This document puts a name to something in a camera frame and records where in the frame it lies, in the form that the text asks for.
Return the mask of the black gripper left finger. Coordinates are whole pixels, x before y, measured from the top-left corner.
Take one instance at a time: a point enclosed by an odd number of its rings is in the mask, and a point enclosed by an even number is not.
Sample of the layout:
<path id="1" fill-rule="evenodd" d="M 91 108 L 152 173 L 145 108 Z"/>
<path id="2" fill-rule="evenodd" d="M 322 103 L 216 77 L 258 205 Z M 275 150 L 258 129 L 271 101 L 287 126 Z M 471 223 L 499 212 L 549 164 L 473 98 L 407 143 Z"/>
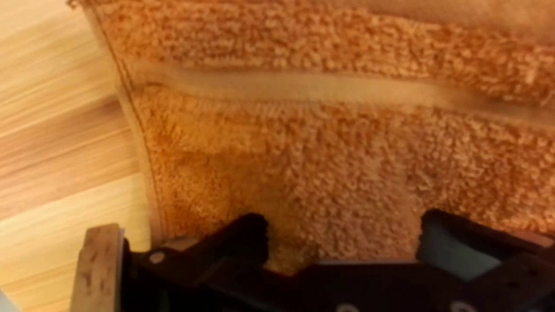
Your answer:
<path id="1" fill-rule="evenodd" d="M 206 235 L 197 245 L 197 261 L 204 266 L 261 266 L 268 257 L 268 221 L 245 212 Z"/>

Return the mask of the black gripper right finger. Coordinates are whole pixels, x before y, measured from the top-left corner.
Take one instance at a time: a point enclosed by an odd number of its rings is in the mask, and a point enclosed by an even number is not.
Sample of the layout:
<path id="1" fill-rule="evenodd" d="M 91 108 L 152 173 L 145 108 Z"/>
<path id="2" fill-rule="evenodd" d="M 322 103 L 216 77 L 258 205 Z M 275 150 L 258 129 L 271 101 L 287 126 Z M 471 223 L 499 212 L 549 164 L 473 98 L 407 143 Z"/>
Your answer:
<path id="1" fill-rule="evenodd" d="M 441 209 L 419 218 L 415 263 L 450 277 L 481 277 L 497 270 L 549 273 L 545 247 Z"/>

